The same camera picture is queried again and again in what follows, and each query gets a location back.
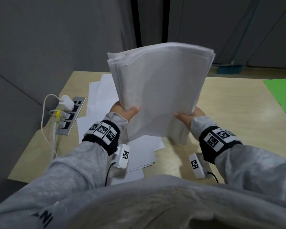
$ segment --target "person's left arm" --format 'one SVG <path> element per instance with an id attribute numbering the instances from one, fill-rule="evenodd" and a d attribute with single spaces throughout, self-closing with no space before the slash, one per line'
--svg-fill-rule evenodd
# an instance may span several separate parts
<path id="1" fill-rule="evenodd" d="M 114 123 L 122 132 L 128 120 L 137 112 L 138 109 L 124 111 L 116 103 L 104 119 Z M 43 176 L 1 203 L 0 217 L 15 212 L 31 216 L 31 212 L 38 212 L 73 193 L 103 187 L 108 157 L 108 152 L 99 144 L 82 142 L 69 155 L 54 159 Z"/>

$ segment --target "gray shirt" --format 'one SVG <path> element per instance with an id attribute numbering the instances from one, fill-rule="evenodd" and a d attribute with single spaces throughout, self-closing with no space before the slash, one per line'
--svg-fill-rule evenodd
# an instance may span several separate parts
<path id="1" fill-rule="evenodd" d="M 116 113 L 105 119 L 123 131 Z M 198 139 L 208 117 L 196 117 Z M 169 175 L 104 187 L 107 152 L 82 142 L 0 204 L 0 228 L 286 228 L 286 158 L 235 145 L 215 159 L 225 184 Z"/>

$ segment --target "person's left hand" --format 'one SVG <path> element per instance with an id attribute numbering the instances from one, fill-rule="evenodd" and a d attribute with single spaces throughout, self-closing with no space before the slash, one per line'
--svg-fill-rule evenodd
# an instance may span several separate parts
<path id="1" fill-rule="evenodd" d="M 121 106 L 120 101 L 118 101 L 112 106 L 112 108 L 110 109 L 110 112 L 115 112 L 121 115 L 129 122 L 130 119 L 133 118 L 133 116 L 139 112 L 139 110 L 140 110 L 139 107 L 133 107 L 129 109 L 128 111 L 125 111 L 123 107 Z"/>

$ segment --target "qr code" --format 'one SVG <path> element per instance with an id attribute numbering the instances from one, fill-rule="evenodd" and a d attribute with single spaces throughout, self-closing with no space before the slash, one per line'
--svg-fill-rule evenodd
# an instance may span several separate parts
<path id="1" fill-rule="evenodd" d="M 98 129 L 98 132 L 100 132 L 101 134 L 105 134 L 108 131 L 108 128 L 106 128 L 105 126 L 101 125 Z"/>
<path id="2" fill-rule="evenodd" d="M 222 138 L 222 139 L 225 139 L 225 138 L 227 138 L 227 137 L 230 137 L 230 135 L 227 134 L 225 131 L 220 131 L 220 132 L 218 132 L 218 133 L 216 133 L 216 134 L 219 135 L 220 138 Z"/>
<path id="3" fill-rule="evenodd" d="M 129 154 L 129 152 L 127 152 L 127 151 L 124 150 L 123 158 L 128 159 L 128 154 Z"/>
<path id="4" fill-rule="evenodd" d="M 191 164 L 192 164 L 193 169 L 197 169 L 198 168 L 198 164 L 197 164 L 196 160 L 192 161 Z"/>
<path id="5" fill-rule="evenodd" d="M 211 136 L 211 137 L 208 139 L 207 143 L 208 143 L 212 148 L 214 148 L 214 147 L 217 145 L 218 140 L 217 140 L 214 136 Z"/>
<path id="6" fill-rule="evenodd" d="M 111 131 L 109 131 L 109 132 L 107 133 L 106 137 L 107 137 L 110 141 L 112 141 L 112 140 L 114 139 L 115 135 L 114 135 Z"/>
<path id="7" fill-rule="evenodd" d="M 98 127 L 98 124 L 92 125 L 92 127 L 89 130 L 95 130 L 96 127 Z"/>
<path id="8" fill-rule="evenodd" d="M 234 133 L 232 133 L 232 132 L 230 132 L 228 130 L 226 130 L 226 132 L 229 133 L 231 136 L 236 136 Z"/>

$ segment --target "wooden table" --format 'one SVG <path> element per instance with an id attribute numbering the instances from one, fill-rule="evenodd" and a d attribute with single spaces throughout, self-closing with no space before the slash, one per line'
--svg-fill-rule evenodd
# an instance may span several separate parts
<path id="1" fill-rule="evenodd" d="M 74 71 L 59 96 L 88 97 L 88 84 L 99 81 L 103 72 Z M 266 88 L 263 80 L 207 77 L 197 105 L 219 126 L 239 136 L 244 144 L 257 146 L 286 157 L 286 114 Z M 87 101 L 79 117 L 86 115 Z M 53 118 L 44 127 L 52 138 Z M 199 143 L 190 135 L 186 146 L 162 138 L 165 149 L 156 151 L 156 162 L 143 169 L 145 177 L 170 174 L 187 180 L 213 184 L 215 180 L 197 180 L 189 163 L 189 155 L 201 152 Z M 78 146 L 77 123 L 68 136 L 57 136 L 57 152 L 68 154 Z M 9 179 L 31 182 L 41 176 L 50 164 L 51 148 L 38 130 L 18 160 Z M 219 182 L 222 177 L 214 165 L 213 173 Z"/>

